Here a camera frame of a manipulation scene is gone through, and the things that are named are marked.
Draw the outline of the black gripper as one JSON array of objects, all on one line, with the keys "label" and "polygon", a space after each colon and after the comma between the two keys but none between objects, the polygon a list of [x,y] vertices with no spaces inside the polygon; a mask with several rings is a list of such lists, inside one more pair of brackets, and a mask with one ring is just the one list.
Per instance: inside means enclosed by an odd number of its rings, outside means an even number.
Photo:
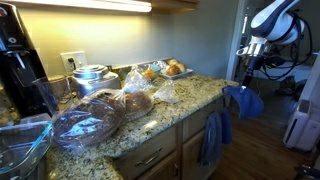
[{"label": "black gripper", "polygon": [[255,70],[259,70],[264,63],[264,57],[262,56],[249,56],[248,67],[246,70],[246,76],[244,77],[241,85],[247,87],[251,82],[251,77]]}]

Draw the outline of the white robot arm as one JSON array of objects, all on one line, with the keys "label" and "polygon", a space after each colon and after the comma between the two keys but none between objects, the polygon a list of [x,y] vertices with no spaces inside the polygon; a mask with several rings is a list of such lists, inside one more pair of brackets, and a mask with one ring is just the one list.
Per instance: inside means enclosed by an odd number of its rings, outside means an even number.
[{"label": "white robot arm", "polygon": [[248,60],[241,85],[247,87],[253,72],[259,70],[272,45],[299,44],[305,27],[304,21],[290,8],[300,0],[275,0],[254,16],[251,21],[251,39],[236,54]]}]

